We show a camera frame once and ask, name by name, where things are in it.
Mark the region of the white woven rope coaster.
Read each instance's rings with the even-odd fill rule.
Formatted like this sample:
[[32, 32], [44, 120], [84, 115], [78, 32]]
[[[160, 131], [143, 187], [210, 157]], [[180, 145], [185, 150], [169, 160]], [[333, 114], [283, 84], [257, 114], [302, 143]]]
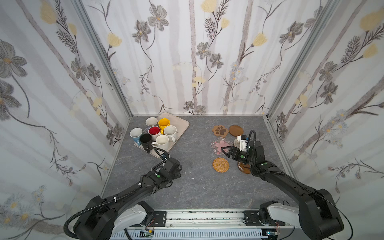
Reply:
[[240, 142], [237, 139], [234, 140], [233, 144], [236, 148], [240, 149]]

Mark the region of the pink cherry blossom coaster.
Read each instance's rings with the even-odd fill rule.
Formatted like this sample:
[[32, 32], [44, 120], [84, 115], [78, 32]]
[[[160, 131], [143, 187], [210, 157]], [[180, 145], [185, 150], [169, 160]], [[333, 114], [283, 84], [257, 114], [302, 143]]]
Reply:
[[213, 141], [211, 143], [211, 147], [214, 149], [214, 154], [215, 155], [223, 155], [223, 151], [221, 150], [221, 148], [223, 147], [228, 147], [228, 146], [232, 146], [233, 143], [232, 142], [229, 142], [227, 141], [225, 138], [218, 138], [217, 140]]

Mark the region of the glossy amber round coaster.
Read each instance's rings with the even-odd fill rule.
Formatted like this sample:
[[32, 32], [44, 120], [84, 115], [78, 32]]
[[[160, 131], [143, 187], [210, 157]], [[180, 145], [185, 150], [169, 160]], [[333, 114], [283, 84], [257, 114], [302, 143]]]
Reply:
[[244, 174], [251, 174], [250, 165], [245, 165], [243, 163], [238, 163], [238, 169]]

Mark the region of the woven rattan round coaster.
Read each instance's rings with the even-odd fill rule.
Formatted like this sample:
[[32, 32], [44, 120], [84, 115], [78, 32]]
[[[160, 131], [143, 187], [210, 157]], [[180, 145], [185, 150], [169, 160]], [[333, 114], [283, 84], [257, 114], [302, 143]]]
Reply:
[[230, 168], [229, 162], [224, 158], [214, 159], [212, 165], [213, 165], [214, 170], [218, 173], [225, 173]]

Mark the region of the brown round wooden coaster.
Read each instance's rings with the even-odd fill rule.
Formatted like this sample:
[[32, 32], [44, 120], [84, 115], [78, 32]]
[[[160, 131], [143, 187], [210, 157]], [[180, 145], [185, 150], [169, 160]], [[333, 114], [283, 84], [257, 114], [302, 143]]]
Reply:
[[238, 125], [232, 125], [229, 127], [229, 133], [234, 137], [238, 137], [243, 135], [244, 129]]

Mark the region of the brown paw print coaster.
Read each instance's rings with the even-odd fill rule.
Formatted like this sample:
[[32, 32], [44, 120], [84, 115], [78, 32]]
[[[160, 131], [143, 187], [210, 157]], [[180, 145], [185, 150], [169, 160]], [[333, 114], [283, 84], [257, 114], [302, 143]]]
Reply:
[[229, 130], [223, 125], [216, 125], [213, 127], [212, 132], [217, 137], [225, 138], [228, 135]]

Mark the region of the cream mug front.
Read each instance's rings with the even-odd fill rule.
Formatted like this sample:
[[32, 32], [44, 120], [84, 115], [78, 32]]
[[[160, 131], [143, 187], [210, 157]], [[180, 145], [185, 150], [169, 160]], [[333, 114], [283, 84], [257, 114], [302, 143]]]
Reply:
[[157, 136], [156, 140], [152, 142], [152, 147], [168, 151], [170, 147], [169, 137], [166, 135]]

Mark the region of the black mug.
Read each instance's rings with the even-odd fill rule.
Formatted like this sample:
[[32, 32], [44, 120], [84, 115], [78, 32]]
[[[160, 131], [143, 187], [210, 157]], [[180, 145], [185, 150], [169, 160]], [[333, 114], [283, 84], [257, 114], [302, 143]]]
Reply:
[[147, 152], [147, 154], [149, 154], [151, 152], [151, 150], [153, 149], [152, 142], [153, 142], [153, 139], [152, 139], [152, 136], [150, 134], [146, 133], [146, 134], [141, 135], [140, 143], [141, 143], [143, 149]]

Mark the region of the beige rectangular tray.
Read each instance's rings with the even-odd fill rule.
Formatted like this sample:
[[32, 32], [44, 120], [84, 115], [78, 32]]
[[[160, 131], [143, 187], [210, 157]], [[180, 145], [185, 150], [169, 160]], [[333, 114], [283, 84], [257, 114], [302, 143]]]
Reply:
[[177, 129], [176, 131], [177, 138], [175, 139], [174, 142], [171, 141], [169, 147], [166, 149], [166, 151], [169, 152], [177, 143], [177, 141], [181, 138], [181, 136], [185, 133], [187, 128], [190, 126], [190, 123], [172, 114], [162, 113], [157, 117], [157, 120], [158, 120], [157, 126], [159, 126], [159, 121], [161, 119], [168, 119], [170, 121], [171, 126], [175, 126]]

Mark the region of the yellow mug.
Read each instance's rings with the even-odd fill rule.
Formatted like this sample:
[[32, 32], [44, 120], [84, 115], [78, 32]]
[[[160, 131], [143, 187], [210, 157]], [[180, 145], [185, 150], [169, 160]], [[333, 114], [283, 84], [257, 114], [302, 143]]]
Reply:
[[166, 127], [170, 125], [170, 120], [167, 118], [160, 119], [158, 121], [159, 128], [161, 129], [161, 134], [164, 134], [164, 130]]

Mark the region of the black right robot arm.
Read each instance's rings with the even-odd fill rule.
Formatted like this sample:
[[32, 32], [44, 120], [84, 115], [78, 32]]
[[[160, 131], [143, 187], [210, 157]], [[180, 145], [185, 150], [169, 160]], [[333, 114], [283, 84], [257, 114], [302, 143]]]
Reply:
[[261, 142], [251, 141], [243, 151], [235, 146], [221, 150], [227, 158], [250, 166], [253, 176], [274, 185], [298, 205], [294, 208], [276, 201], [260, 205], [259, 220], [264, 225], [284, 222], [302, 229], [311, 240], [323, 240], [344, 229], [332, 195], [325, 189], [316, 190], [297, 181], [267, 161]]

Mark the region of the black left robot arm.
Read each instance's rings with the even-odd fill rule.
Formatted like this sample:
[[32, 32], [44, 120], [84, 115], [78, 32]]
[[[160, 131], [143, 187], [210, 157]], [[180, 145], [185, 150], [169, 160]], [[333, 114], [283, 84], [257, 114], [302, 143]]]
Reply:
[[181, 177], [181, 163], [169, 158], [153, 167], [140, 180], [124, 191], [107, 198], [96, 196], [86, 208], [69, 217], [64, 223], [64, 233], [79, 240], [108, 240], [117, 226], [115, 221], [143, 198], [166, 188]]

